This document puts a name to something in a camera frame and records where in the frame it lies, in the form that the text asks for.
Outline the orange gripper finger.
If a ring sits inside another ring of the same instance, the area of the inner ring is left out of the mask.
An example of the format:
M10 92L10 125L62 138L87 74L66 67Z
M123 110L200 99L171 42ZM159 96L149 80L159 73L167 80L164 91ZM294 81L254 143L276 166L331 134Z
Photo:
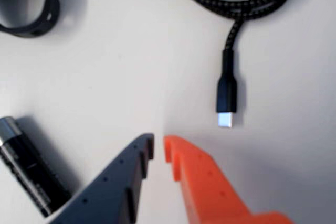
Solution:
M190 223L291 223L279 212L253 214L209 153L176 135L163 139Z

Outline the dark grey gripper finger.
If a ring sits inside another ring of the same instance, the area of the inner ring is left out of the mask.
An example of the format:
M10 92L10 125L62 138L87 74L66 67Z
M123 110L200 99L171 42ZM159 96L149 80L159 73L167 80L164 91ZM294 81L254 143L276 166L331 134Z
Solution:
M136 223L141 184L154 157L154 135L133 140L52 222Z

